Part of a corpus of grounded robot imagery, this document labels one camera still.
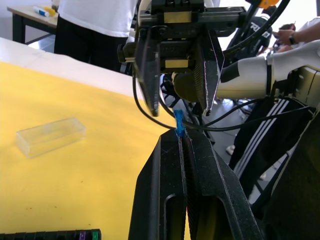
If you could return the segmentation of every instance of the yellow paper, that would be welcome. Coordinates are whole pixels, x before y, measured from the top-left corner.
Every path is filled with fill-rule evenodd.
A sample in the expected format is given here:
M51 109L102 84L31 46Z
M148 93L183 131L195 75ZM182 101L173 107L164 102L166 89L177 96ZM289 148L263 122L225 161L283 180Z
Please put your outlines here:
M85 140L33 159L19 151L17 131L69 117ZM175 125L164 111L158 120ZM128 239L137 176L165 131L132 97L0 62L0 233Z

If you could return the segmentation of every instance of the transparent container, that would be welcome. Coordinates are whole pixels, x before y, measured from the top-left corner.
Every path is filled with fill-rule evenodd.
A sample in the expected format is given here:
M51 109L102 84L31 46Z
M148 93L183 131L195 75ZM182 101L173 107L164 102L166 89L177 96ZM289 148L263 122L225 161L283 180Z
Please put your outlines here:
M86 127L75 117L24 129L16 133L16 144L28 158L77 142Z

